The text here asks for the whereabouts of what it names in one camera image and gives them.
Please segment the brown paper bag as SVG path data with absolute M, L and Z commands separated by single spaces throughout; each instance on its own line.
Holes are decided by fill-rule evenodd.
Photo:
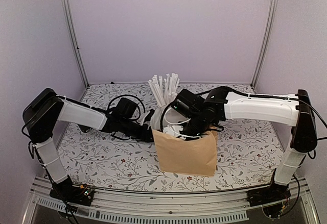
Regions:
M 152 129 L 152 134 L 160 170 L 191 176 L 214 176 L 217 164 L 217 132 L 209 131 L 202 138 L 190 141 L 159 130 Z

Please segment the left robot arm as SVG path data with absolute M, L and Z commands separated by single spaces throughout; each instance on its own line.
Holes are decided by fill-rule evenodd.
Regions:
M 59 123 L 68 129 L 75 124 L 82 132 L 97 130 L 114 136 L 122 133 L 130 139 L 153 142 L 153 135 L 147 124 L 141 125 L 133 115 L 145 114 L 145 105 L 140 98 L 131 94 L 115 98 L 117 105 L 107 109 L 97 108 L 58 95 L 52 88 L 44 89 L 22 112 L 24 122 L 21 133 L 30 140 L 31 157 L 36 156 L 53 183 L 56 192 L 66 201 L 76 196 L 70 176 L 67 174 L 58 154 L 61 142 L 54 141 L 54 131 Z

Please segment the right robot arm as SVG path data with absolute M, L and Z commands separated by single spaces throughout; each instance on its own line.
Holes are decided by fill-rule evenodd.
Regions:
M 171 108 L 189 119 L 183 128 L 187 136 L 199 136 L 211 126 L 226 120 L 251 119 L 280 123 L 291 127 L 288 148 L 274 170 L 264 197 L 276 201 L 288 188 L 293 174 L 317 144 L 316 122 L 308 93 L 268 95 L 243 93 L 227 86 L 207 92 L 207 97 L 181 90 Z

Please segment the white paper straw cup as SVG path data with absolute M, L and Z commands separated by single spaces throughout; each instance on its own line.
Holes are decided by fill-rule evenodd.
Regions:
M 150 119 L 150 127 L 153 130 L 160 130 L 160 120 L 165 106 L 157 108 Z

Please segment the paper-wrapped straws bundle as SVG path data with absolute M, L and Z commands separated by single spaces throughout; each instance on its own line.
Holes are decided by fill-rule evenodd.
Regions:
M 176 98 L 179 83 L 180 78 L 176 73 L 168 73 L 165 77 L 155 74 L 148 80 L 148 84 L 159 108 L 168 105 Z

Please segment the aluminium front rail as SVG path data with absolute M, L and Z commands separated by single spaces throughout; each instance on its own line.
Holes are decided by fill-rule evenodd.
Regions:
M 291 198 L 280 218 L 265 216 L 277 202 L 251 206 L 247 189 L 156 193 L 97 188 L 90 206 L 72 206 L 73 217 L 50 190 L 47 179 L 35 178 L 23 223 L 322 223 L 305 178 L 290 183 Z

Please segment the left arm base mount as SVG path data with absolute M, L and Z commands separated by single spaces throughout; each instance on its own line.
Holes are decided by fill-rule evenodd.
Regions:
M 54 183 L 50 197 L 84 206 L 91 206 L 94 188 L 87 184 L 74 185 L 70 176 L 61 183 Z

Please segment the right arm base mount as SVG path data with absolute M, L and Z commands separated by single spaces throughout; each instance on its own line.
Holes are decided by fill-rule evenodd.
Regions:
M 291 207 L 289 186 L 279 186 L 275 183 L 270 183 L 268 187 L 248 190 L 247 201 L 251 207 L 269 204 L 262 207 L 264 215 L 271 220 L 280 219 L 291 212 L 299 200 L 300 182 L 297 177 L 294 179 L 297 183 L 297 195 Z

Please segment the left aluminium corner post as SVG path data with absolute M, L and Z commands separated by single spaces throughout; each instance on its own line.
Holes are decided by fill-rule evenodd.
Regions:
M 66 25 L 68 29 L 69 38 L 72 44 L 73 53 L 77 62 L 78 71 L 85 88 L 89 87 L 89 81 L 87 78 L 86 70 L 82 61 L 82 56 L 80 53 L 80 48 L 78 44 L 78 39 L 76 36 L 76 31 L 74 28 L 73 15 L 71 12 L 71 6 L 69 0 L 61 0 L 63 6 L 63 12 L 66 20 Z

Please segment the aluminium corner post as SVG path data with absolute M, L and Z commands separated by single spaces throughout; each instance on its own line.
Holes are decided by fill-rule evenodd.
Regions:
M 271 36 L 272 29 L 273 29 L 273 23 L 274 23 L 275 13 L 276 13 L 276 9 L 277 9 L 277 4 L 278 4 L 278 0 L 270 0 L 263 40 L 262 40 L 262 44 L 260 47 L 258 60 L 257 60 L 256 66 L 254 69 L 254 74 L 253 74 L 253 77 L 251 80 L 251 87 L 253 89 L 255 89 L 259 83 L 260 74 L 261 74 L 261 71 L 264 66 L 264 61 L 265 61 L 266 53 L 268 50 L 270 36 Z
M 76 31 L 74 28 L 73 15 L 71 12 L 71 6 L 69 0 L 61 0 L 63 6 L 63 12 L 66 20 L 66 25 L 68 29 L 69 38 L 72 44 L 73 53 L 77 62 L 78 71 L 85 88 L 89 87 L 89 81 L 87 78 L 86 70 L 82 61 L 82 56 L 80 53 L 80 48 L 78 44 L 78 39 L 76 36 Z

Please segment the right aluminium corner post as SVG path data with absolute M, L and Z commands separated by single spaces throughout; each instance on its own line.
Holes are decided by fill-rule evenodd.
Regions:
M 277 4 L 278 4 L 278 0 L 270 0 L 263 40 L 262 40 L 262 44 L 260 47 L 258 60 L 257 60 L 256 66 L 254 69 L 254 74 L 253 74 L 253 77 L 251 80 L 251 87 L 253 89 L 255 89 L 259 83 L 260 74 L 261 74 L 261 71 L 264 66 L 264 61 L 265 61 L 266 53 L 268 50 L 270 36 L 271 36 L 272 29 L 273 29 L 273 23 L 274 23 L 275 13 L 276 13 L 276 9 L 277 9 Z

